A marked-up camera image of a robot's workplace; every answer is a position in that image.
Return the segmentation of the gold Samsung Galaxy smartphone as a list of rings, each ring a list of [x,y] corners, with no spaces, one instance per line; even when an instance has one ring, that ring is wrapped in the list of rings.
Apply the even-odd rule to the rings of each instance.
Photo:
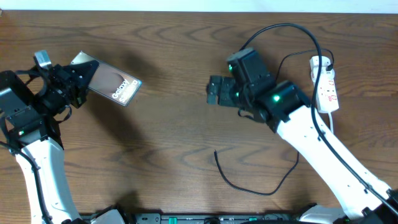
[[[142,82],[132,75],[98,60],[83,51],[71,61],[71,65],[78,65],[93,60],[97,61],[99,65],[88,84],[88,89],[117,104],[127,106],[138,92]]]

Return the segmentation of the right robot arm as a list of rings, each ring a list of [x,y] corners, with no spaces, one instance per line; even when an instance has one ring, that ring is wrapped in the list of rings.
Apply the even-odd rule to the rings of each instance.
[[[290,81],[276,82],[253,48],[227,59],[231,77],[212,75],[207,102],[247,111],[295,148],[327,184],[339,209],[315,205],[301,223],[397,223],[397,191],[372,174],[334,135],[305,93]]]

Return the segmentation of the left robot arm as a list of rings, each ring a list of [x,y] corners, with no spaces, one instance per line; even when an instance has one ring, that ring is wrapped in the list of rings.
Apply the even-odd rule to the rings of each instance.
[[[1,72],[1,131],[22,169],[32,223],[83,223],[73,203],[64,167],[60,121],[65,110],[79,108],[99,63],[35,65]]]

